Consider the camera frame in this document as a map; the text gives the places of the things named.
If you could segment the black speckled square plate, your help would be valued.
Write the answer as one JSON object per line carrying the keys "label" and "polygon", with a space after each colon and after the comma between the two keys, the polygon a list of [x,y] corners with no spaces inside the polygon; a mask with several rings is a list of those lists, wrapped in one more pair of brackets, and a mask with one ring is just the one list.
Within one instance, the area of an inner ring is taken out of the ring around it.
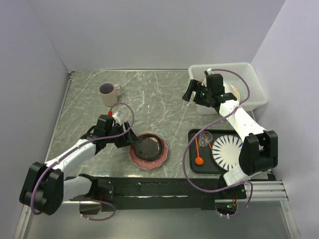
{"label": "black speckled square plate", "polygon": [[144,134],[138,136],[139,142],[133,145],[135,155],[143,161],[154,161],[158,159],[163,151],[161,139],[155,134]]}

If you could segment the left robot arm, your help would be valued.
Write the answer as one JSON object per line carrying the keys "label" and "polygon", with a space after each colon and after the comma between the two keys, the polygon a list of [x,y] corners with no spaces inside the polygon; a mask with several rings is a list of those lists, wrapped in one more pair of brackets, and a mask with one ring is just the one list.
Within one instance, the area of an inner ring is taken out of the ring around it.
{"label": "left robot arm", "polygon": [[116,122],[114,117],[100,115],[80,139],[60,156],[46,163],[33,163],[26,175],[19,202],[29,206],[35,215],[52,215],[62,202],[83,196],[88,200],[100,197],[98,179],[80,174],[67,179],[69,174],[84,161],[103,150],[107,144],[116,148],[139,142],[132,126],[126,121]]}

